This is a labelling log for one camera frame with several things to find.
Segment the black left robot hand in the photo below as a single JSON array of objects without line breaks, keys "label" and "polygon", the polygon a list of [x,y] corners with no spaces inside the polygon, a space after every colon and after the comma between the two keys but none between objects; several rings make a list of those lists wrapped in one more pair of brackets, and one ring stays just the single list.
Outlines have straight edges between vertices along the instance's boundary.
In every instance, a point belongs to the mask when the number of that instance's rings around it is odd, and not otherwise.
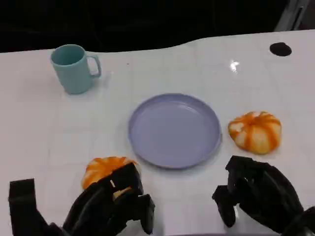
[{"label": "black left robot hand", "polygon": [[74,201],[63,230],[70,236],[116,236],[128,221],[139,220],[150,235],[155,204],[144,194],[140,174],[130,163],[92,183]]}]

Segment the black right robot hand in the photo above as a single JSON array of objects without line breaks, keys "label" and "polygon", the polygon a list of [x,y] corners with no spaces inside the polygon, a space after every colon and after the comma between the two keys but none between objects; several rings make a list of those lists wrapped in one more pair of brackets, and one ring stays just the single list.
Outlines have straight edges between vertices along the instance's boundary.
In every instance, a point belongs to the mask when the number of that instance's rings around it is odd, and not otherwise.
[{"label": "black right robot hand", "polygon": [[279,234],[303,213],[293,185],[276,167],[233,155],[226,170],[228,183],[217,186],[212,198],[227,227],[235,224],[235,206]]}]

